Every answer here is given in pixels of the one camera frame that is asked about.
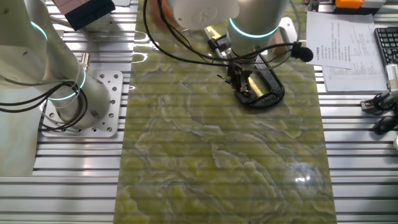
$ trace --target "white paper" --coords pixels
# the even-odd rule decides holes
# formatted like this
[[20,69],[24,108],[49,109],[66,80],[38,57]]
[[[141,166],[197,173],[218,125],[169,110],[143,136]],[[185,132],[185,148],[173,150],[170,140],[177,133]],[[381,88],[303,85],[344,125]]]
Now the white paper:
[[126,7],[130,5],[130,0],[113,0],[115,6]]
[[349,22],[324,18],[321,13],[308,12],[307,47],[314,53],[308,64],[337,68],[354,68],[349,44]]
[[372,16],[353,16],[350,29],[347,30],[350,33],[354,69],[322,67],[327,91],[387,90],[387,78],[374,38],[371,18]]

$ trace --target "orange object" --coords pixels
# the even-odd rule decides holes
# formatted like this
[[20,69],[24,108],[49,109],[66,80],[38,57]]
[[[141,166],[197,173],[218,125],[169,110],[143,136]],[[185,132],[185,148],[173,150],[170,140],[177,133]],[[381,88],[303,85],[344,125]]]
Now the orange object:
[[364,0],[336,0],[336,7],[346,9],[359,9]]

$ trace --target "microphone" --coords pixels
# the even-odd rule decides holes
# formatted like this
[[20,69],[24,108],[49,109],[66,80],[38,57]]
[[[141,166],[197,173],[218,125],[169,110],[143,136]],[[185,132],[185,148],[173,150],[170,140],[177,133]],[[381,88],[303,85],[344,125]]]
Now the microphone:
[[303,62],[311,62],[313,59],[313,52],[308,47],[301,47],[301,43],[292,47],[292,57],[299,58]]

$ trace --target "cable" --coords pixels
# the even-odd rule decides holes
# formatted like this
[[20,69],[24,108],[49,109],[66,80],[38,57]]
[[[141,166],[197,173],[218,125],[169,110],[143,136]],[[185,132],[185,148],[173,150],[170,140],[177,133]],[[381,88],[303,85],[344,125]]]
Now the cable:
[[[180,32],[180,31],[178,31],[173,25],[170,25],[171,27],[172,27],[172,29],[175,31],[175,32],[177,32],[178,34],[180,34],[180,36],[182,37],[182,38],[184,38],[184,40],[185,41],[187,41],[187,44],[189,45],[189,47],[190,48],[192,48],[192,45],[191,45],[191,43],[189,42],[189,40],[184,36],[184,35],[182,35],[182,33]],[[205,62],[207,62],[207,63],[209,63],[209,61],[207,61],[204,57],[202,57],[201,55],[198,55],[200,58],[202,58]]]
[[215,60],[215,61],[219,61],[219,62],[234,62],[234,61],[237,61],[237,60],[247,59],[247,58],[250,58],[250,57],[252,57],[252,56],[256,56],[256,55],[258,55],[259,53],[261,53],[261,52],[263,52],[263,51],[265,51],[265,50],[273,49],[273,48],[276,48],[276,47],[294,46],[294,45],[295,45],[295,44],[291,44],[291,43],[286,43],[286,44],[275,44],[275,45],[268,46],[268,47],[265,47],[265,48],[263,48],[263,49],[257,50],[257,51],[255,51],[255,52],[252,52],[252,53],[249,53],[249,54],[246,54],[246,55],[243,55],[243,56],[234,57],[234,58],[209,57],[209,56],[207,56],[207,55],[204,55],[204,54],[202,54],[202,53],[200,53],[200,52],[198,52],[198,51],[196,51],[196,50],[190,48],[186,43],[184,43],[184,41],[182,41],[182,40],[175,34],[174,31],[173,31],[172,28],[171,28],[171,25],[169,24],[169,22],[167,22],[167,19],[166,19],[165,16],[164,16],[164,12],[163,12],[163,9],[162,9],[162,1],[161,1],[161,0],[157,0],[157,5],[158,5],[158,7],[159,7],[160,17],[161,17],[162,21],[166,24],[166,26],[167,26],[167,28],[169,29],[170,33],[171,33],[171,34],[172,34],[172,35],[173,35],[185,48],[186,48],[186,49],[188,49],[189,51],[191,51],[191,52],[193,52],[193,53],[195,53],[195,54],[197,54],[197,55],[201,55],[201,56],[204,57],[204,58],[210,59],[210,60]]
[[26,86],[26,87],[43,86],[43,85],[49,85],[49,84],[54,84],[54,83],[63,83],[63,82],[69,82],[69,81],[74,82],[73,80],[56,80],[56,81],[51,81],[51,82],[21,83],[21,82],[17,82],[17,81],[8,79],[2,75],[0,75],[0,79],[3,79],[4,81],[11,83],[11,84]]
[[69,122],[66,122],[65,124],[59,126],[59,127],[50,127],[47,126],[46,124],[43,124],[44,127],[46,127],[47,129],[42,129],[41,131],[56,131],[56,130],[63,130],[63,129],[67,129],[70,128],[72,126],[74,126],[75,124],[77,124],[79,121],[81,121],[81,119],[83,119],[83,117],[86,115],[87,109],[88,109],[88,101],[87,101],[87,97],[84,93],[83,90],[80,90],[81,95],[78,99],[78,107],[81,108],[80,112],[76,114],[76,116],[71,119]]
[[218,66],[218,67],[228,67],[229,65],[225,65],[225,64],[217,64],[217,63],[207,63],[207,62],[198,62],[198,61],[194,61],[194,60],[187,60],[184,58],[180,58],[177,56],[174,56],[168,52],[166,52],[164,49],[162,49],[154,40],[154,38],[152,37],[152,35],[150,34],[149,28],[148,28],[148,23],[147,23],[147,6],[148,6],[148,0],[144,0],[144,7],[143,7],[143,20],[144,20],[144,27],[145,30],[147,32],[148,38],[150,39],[150,41],[153,43],[153,45],[163,54],[175,59],[175,60],[179,60],[181,62],[187,62],[187,63],[196,63],[196,64],[200,64],[200,65],[212,65],[212,66]]
[[35,104],[33,106],[30,106],[28,108],[19,109],[19,110],[9,110],[9,109],[0,108],[0,111],[5,112],[5,113],[22,113],[22,112],[30,111],[30,110],[40,106],[45,100],[50,98],[50,96],[53,93],[55,93],[57,90],[59,90],[61,87],[65,86],[65,85],[74,85],[74,82],[63,82],[63,83],[53,87],[52,89],[50,89],[46,93],[44,93],[44,94],[42,94],[42,95],[40,95],[38,97],[35,97],[35,98],[31,99],[31,100],[18,102],[18,103],[0,103],[0,106],[22,106],[22,105],[26,105],[28,103],[33,103],[33,102],[43,98],[37,104]]
[[[145,27],[145,29],[146,29],[148,38],[150,39],[150,41],[153,43],[153,45],[154,45],[160,52],[162,52],[163,54],[165,54],[165,55],[167,55],[167,56],[169,56],[169,57],[171,57],[171,58],[173,58],[173,59],[179,60],[179,61],[181,61],[181,62],[196,63],[196,64],[200,64],[200,65],[211,65],[211,66],[218,66],[218,67],[228,67],[228,66],[229,66],[229,65],[225,65],[225,64],[223,64],[223,63],[206,63],[206,62],[198,62],[198,61],[194,61],[194,60],[187,60],[187,59],[180,58],[180,57],[174,56],[174,55],[172,55],[172,54],[166,52],[164,49],[162,49],[162,48],[156,43],[156,41],[154,40],[154,38],[153,38],[152,35],[150,34],[150,31],[149,31],[149,28],[148,28],[148,23],[147,23],[147,5],[148,5],[148,0],[144,0],[144,8],[143,8],[144,27]],[[243,58],[255,56],[255,55],[257,55],[257,54],[259,54],[259,53],[261,53],[261,52],[263,52],[263,51],[265,51],[265,50],[273,49],[273,48],[276,48],[276,47],[295,46],[295,45],[296,45],[296,44],[291,44],[291,43],[288,43],[288,44],[277,44],[277,45],[273,45],[273,46],[269,46],[269,47],[263,48],[263,49],[261,49],[261,50],[252,52],[252,53],[247,54],[247,55],[244,55],[244,56],[236,57],[236,58],[234,58],[234,59],[235,59],[235,60],[238,60],[238,59],[243,59]]]
[[239,68],[244,69],[245,71],[251,71],[251,72],[264,72],[264,71],[271,71],[281,65],[283,65],[285,62],[287,62],[292,56],[289,55],[285,60],[283,60],[281,63],[278,63],[277,65],[271,67],[271,68],[265,68],[265,69],[250,69],[250,68],[244,68],[242,65],[239,63],[234,63],[234,65],[238,66]]

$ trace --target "bolt hole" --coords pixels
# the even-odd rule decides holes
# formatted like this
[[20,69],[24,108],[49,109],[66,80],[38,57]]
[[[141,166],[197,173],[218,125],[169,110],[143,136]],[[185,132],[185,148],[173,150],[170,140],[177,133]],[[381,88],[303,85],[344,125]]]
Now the bolt hole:
[[91,110],[90,113],[91,113],[91,115],[92,115],[93,117],[95,117],[96,119],[99,119],[99,118],[100,118],[100,115],[98,114],[97,111]]

